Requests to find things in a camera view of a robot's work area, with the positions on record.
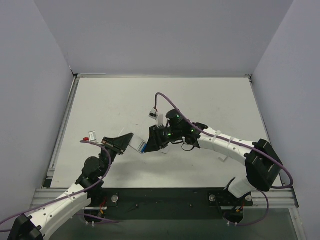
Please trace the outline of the small remote battery cover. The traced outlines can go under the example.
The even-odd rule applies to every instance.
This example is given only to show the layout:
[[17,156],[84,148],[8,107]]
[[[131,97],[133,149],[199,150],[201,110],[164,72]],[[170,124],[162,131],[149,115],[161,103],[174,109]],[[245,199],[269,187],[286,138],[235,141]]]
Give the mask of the small remote battery cover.
[[163,154],[168,154],[169,150],[170,148],[167,146],[166,148],[161,149],[160,152]]

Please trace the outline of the small grey remote control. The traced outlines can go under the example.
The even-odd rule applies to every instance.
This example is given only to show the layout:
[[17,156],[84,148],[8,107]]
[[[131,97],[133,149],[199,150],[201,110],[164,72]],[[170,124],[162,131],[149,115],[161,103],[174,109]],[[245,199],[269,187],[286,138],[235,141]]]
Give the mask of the small grey remote control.
[[141,149],[142,149],[142,147],[143,147],[143,145],[145,143],[146,142],[142,138],[140,138],[139,136],[134,135],[132,137],[131,141],[129,142],[129,146],[132,149],[136,150],[138,153],[143,154],[143,153],[141,153]]

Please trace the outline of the long white remote control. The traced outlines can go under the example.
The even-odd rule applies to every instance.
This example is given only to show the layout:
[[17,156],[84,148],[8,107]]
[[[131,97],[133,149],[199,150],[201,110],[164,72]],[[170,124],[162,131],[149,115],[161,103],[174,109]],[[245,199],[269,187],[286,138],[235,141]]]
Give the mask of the long white remote control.
[[219,159],[222,163],[224,163],[224,162],[228,159],[228,156],[223,155],[223,154],[220,154],[220,155],[218,156],[218,159]]

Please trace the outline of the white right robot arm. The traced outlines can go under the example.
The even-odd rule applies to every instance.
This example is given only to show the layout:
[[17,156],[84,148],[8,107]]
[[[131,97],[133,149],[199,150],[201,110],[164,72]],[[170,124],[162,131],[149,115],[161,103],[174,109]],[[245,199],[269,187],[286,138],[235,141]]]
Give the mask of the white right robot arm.
[[144,153],[163,150],[169,144],[185,144],[192,149],[211,150],[231,158],[243,165],[246,172],[244,177],[234,177],[226,186],[238,199],[255,189],[268,192],[281,171],[282,162],[267,140],[252,142],[222,134],[205,124],[186,120],[175,109],[165,115],[166,124],[155,109],[150,111],[149,117],[157,124],[149,128]]

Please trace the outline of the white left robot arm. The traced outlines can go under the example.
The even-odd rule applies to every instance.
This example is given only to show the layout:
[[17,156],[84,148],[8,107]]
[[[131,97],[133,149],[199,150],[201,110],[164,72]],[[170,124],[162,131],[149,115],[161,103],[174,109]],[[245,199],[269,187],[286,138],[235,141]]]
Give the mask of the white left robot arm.
[[98,157],[89,157],[79,178],[56,199],[12,216],[10,240],[48,240],[55,231],[81,209],[101,203],[103,180],[118,155],[124,154],[133,139],[133,133],[107,138],[100,143],[83,139],[82,144],[100,148]]

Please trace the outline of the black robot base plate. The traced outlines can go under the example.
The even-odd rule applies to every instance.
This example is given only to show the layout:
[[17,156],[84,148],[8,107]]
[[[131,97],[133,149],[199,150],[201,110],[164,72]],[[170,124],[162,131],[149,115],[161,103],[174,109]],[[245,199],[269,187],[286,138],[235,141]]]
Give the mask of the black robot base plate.
[[86,220],[221,220],[228,210],[251,207],[222,187],[103,188],[78,211]]

